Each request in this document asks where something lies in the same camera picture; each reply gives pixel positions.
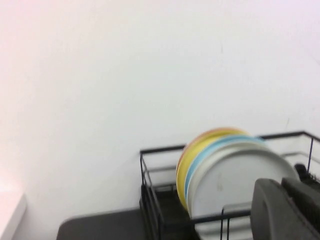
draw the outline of stack of plates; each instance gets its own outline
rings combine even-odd
[[[299,179],[285,159],[272,152],[262,139],[236,128],[217,128],[188,144],[176,166],[176,188],[191,218],[250,208],[259,178]],[[249,219],[233,219],[230,234],[250,238]],[[220,222],[198,224],[202,239],[220,239]]]

